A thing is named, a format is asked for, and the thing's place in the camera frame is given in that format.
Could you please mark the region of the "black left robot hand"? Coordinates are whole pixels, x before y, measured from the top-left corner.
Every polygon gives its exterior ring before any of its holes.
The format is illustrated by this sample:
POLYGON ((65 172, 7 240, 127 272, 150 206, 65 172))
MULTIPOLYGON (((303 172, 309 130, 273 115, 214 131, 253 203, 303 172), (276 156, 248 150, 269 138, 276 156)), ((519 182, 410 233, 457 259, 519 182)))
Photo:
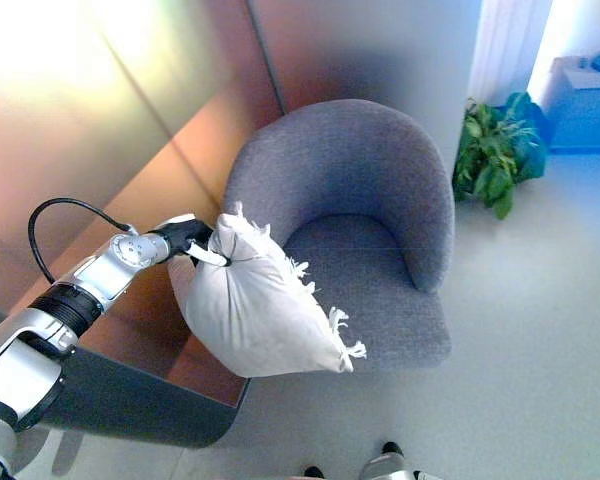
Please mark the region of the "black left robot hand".
POLYGON ((228 267, 231 261, 208 248, 213 230, 194 214, 173 217, 149 231, 159 236, 166 245, 167 253, 161 258, 164 263, 175 256, 187 256, 194 266, 200 262, 219 267, 228 267))

